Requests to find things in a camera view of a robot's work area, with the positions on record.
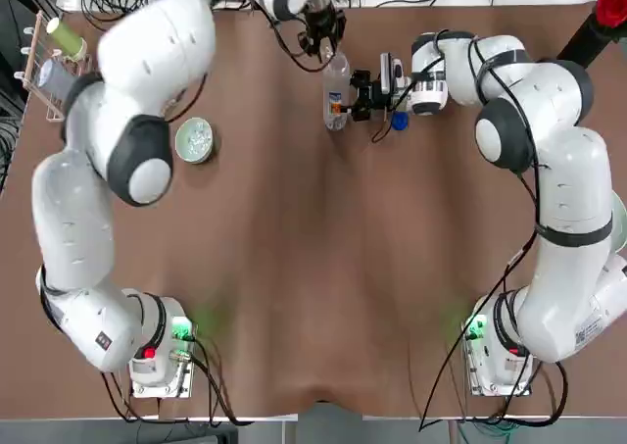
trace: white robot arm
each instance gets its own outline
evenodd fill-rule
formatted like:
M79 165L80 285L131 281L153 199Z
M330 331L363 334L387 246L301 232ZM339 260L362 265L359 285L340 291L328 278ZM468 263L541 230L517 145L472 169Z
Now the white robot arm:
M132 206L167 192L172 154L163 108L210 68L214 1L156 0L109 30L98 46L101 75L80 78L66 103L66 147L32 180L44 311L94 367L130 362L133 382L153 396L179 391L183 372L170 353L186 347L181 338L191 326L175 300L112 284L109 190ZM286 20L311 0L255 1Z
M593 103L583 68L563 61L531 63L511 36L479 40L451 31L434 38L426 34L416 41L413 71L443 54L440 75L430 79L444 79L459 104L484 104L475 128L483 157L517 174L530 168L533 145L525 118L537 151L540 250L533 280L475 309L465 341L473 393L509 395L527 353L549 363L568 358L627 310L627 263L610 249L609 160L603 139L579 126ZM412 95L417 114L436 113L446 103L422 88ZM519 390L531 374L531 361L526 364Z

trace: plastic bottle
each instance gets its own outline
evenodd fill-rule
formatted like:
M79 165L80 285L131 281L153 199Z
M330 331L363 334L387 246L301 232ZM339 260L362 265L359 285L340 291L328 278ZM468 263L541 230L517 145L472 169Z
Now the plastic bottle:
M325 60L332 56L330 49L325 51ZM351 66L346 56L339 50L331 63L322 72L323 80L323 116L326 128L342 130L348 120L348 114L342 114L341 106L349 105L351 90Z

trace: brown table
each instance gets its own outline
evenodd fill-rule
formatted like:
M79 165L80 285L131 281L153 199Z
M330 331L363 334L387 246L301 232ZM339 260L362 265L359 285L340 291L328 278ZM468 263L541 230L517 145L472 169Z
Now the brown table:
M343 47L353 68L376 71L383 51L409 66L412 41L448 27L513 34L532 57L555 56L590 8L349 11ZM155 207L114 201L116 282L181 301L218 343L239 416L299 413L316 400L371 416L417 416L410 377L422 407L445 342L530 234L527 194L479 155L477 109L450 103L371 145L379 123L324 129L321 75L289 62L262 15L218 13L217 40L213 73L190 116L212 123L220 151L200 167L177 160L171 191ZM584 121L605 138L623 198L627 132L612 101L622 96L625 72L618 48L608 47L590 68L597 103ZM30 100L0 200L0 419L114 415L97 371L47 323L34 287L40 255L30 178L61 149L58 134ZM510 285L528 281L532 269L525 263ZM626 331L622 319L566 361L567 415L627 416ZM460 410L452 377L462 394L463 367L455 359L430 416L495 411L500 402L490 399L469 399ZM205 417L206 390L198 375L193 399L167 406ZM550 409L538 380L533 396L510 410Z

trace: sticker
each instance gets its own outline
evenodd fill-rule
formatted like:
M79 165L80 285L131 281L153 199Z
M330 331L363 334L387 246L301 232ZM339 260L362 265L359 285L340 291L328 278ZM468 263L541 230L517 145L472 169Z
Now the sticker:
M329 93L329 114L332 116L342 114L342 93Z
M102 349L107 351L109 346L111 346L111 338L105 334L104 331L101 331L100 334L96 337L96 344L100 346Z
M517 370L520 369L523 363L524 363L524 360L521 360L521 359L506 358L506 370L509 370L511 372L516 372Z
M579 351L603 331L603 317L600 310L590 316L575 329L575 351Z
M157 364L155 361L132 361L133 372L137 373L152 373L157 371Z

